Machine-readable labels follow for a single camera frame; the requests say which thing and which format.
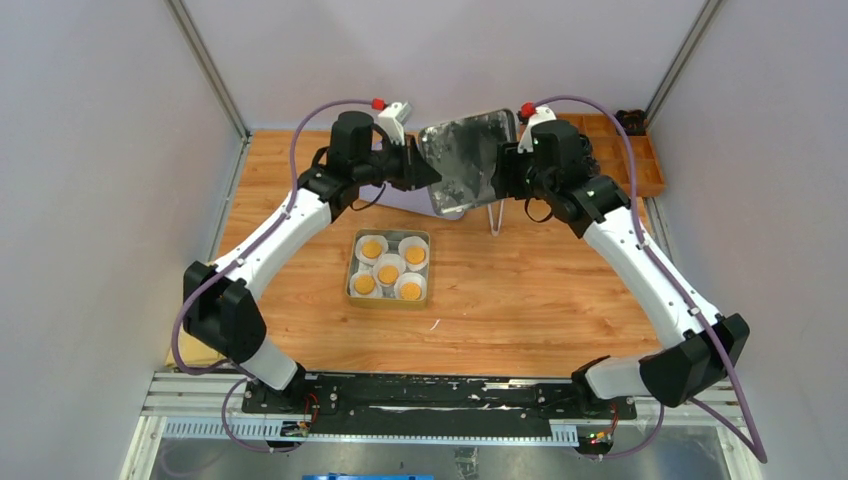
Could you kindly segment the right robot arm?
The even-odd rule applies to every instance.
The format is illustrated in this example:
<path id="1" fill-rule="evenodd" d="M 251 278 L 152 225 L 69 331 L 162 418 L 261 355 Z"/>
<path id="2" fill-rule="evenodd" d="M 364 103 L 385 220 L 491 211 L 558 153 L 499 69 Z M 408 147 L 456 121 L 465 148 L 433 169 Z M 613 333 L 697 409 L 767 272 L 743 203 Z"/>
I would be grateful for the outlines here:
<path id="1" fill-rule="evenodd" d="M 542 200 L 553 218 L 599 253 L 637 299 L 662 348 L 639 357 L 602 357 L 576 370 L 571 403 L 596 417 L 612 398 L 649 395 L 677 407 L 728 377 L 750 336 L 740 314 L 723 315 L 656 249 L 630 197 L 599 173 L 586 141 L 565 120 L 529 127 L 498 148 L 498 198 Z"/>

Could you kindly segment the round yellow cookie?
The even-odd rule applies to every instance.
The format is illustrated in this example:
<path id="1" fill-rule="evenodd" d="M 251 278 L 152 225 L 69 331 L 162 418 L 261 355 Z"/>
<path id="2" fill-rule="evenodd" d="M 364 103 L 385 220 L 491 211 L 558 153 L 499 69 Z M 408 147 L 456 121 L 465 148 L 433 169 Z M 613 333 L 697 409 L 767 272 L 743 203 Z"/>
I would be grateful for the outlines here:
<path id="1" fill-rule="evenodd" d="M 353 280 L 354 291 L 361 296 L 370 295 L 376 288 L 376 282 L 370 275 L 356 276 Z"/>
<path id="2" fill-rule="evenodd" d="M 361 254 L 369 260 L 378 259 L 383 253 L 383 248 L 380 242 L 376 240 L 367 240 L 361 248 Z"/>
<path id="3" fill-rule="evenodd" d="M 405 301 L 417 301 L 422 297 L 423 289 L 414 282 L 407 282 L 400 286 L 399 296 Z"/>
<path id="4" fill-rule="evenodd" d="M 420 246 L 410 246 L 405 250 L 404 258 L 411 265 L 420 265 L 427 259 L 427 250 Z"/>
<path id="5" fill-rule="evenodd" d="M 394 265 L 385 265 L 378 270 L 377 279 L 381 284 L 389 286 L 396 282 L 399 274 L 399 269 Z"/>

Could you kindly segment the silver tin lid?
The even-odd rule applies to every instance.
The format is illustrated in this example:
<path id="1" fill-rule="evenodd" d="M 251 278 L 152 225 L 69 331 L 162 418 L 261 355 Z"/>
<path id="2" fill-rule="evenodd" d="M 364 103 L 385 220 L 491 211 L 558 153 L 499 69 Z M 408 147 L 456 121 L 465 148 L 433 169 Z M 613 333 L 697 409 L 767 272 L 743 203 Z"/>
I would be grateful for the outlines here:
<path id="1" fill-rule="evenodd" d="M 497 200 L 492 178 L 498 149 L 517 140 L 516 116 L 498 109 L 431 125 L 419 132 L 423 159 L 441 180 L 428 187 L 434 212 L 451 217 Z"/>

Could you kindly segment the metal tongs grey handle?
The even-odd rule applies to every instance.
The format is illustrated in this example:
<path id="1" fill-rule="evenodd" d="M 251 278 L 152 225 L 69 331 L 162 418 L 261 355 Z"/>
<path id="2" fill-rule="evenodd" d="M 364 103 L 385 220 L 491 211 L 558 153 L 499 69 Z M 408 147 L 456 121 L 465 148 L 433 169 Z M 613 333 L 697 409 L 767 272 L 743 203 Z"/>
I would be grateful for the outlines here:
<path id="1" fill-rule="evenodd" d="M 504 207 L 504 200 L 499 200 L 487 206 L 489 230 L 493 237 L 498 237 L 501 233 L 504 218 Z"/>

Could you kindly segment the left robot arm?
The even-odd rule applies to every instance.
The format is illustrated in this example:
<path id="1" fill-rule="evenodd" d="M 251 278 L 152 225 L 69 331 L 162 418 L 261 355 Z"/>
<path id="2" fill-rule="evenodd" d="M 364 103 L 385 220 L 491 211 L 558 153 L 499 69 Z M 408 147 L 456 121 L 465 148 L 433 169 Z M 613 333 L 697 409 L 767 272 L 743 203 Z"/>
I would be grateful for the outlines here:
<path id="1" fill-rule="evenodd" d="M 375 115 L 359 110 L 338 115 L 328 145 L 246 240 L 214 262 L 196 261 L 184 272 L 184 300 L 172 336 L 186 332 L 269 387 L 268 400 L 283 413 L 298 411 L 307 389 L 304 367 L 274 344 L 260 313 L 258 301 L 270 281 L 352 206 L 361 187 L 390 184 L 414 191 L 441 179 L 404 129 L 410 105 L 373 102 L 371 107 Z"/>

